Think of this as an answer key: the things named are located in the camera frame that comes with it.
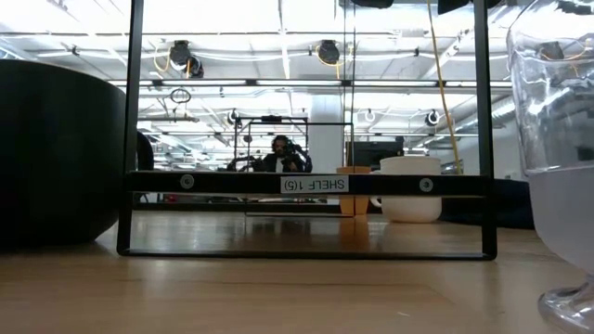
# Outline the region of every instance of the white cup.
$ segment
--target white cup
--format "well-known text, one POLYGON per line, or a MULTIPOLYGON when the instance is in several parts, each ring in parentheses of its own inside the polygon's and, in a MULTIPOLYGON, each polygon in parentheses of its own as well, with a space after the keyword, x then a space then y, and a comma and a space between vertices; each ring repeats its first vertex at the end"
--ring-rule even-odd
MULTIPOLYGON (((381 169, 372 173, 383 175, 439 175, 441 161, 431 157, 394 157, 380 161, 381 169)), ((381 203, 371 198, 391 222, 431 223, 442 213, 441 198, 383 197, 381 203)))

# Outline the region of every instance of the clear glass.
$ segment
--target clear glass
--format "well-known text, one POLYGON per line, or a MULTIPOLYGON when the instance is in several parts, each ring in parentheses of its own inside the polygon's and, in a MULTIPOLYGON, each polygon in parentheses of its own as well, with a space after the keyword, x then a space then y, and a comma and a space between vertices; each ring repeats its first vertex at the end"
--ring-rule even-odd
POLYGON ((555 289, 539 300, 541 314, 569 333, 594 333, 593 12, 593 0, 536 0, 508 35, 536 231, 590 274, 581 288, 555 289))

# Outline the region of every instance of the wooden surface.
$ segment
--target wooden surface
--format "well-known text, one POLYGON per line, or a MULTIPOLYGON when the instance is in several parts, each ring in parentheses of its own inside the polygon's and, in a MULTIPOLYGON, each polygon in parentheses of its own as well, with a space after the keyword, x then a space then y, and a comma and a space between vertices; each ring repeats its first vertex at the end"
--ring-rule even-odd
MULTIPOLYGON (((258 230, 258 218, 237 226, 237 215, 217 216, 222 226, 209 214, 136 214, 133 243, 457 251, 476 248, 479 233, 372 217, 365 238, 348 232, 355 222, 283 230, 267 218, 273 227, 258 230)), ((495 262, 429 263, 121 258, 110 230, 91 246, 0 256, 0 333, 558 333, 536 299, 584 275, 533 231, 498 233, 495 262)))

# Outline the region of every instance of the man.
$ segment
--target man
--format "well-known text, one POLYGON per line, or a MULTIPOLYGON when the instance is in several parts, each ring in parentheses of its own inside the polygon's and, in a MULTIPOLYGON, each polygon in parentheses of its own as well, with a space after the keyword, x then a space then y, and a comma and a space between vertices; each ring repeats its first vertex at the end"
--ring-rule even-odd
POLYGON ((274 153, 264 158, 266 171, 270 173, 302 173, 303 161, 290 147, 285 135, 277 135, 272 141, 274 153))

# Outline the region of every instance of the black planter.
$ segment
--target black planter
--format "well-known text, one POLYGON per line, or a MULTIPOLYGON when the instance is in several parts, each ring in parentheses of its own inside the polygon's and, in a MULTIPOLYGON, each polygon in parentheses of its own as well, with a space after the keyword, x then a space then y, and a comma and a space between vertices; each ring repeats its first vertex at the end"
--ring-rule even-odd
POLYGON ((0 248, 92 241, 118 217, 125 94, 98 78, 0 60, 0 248))

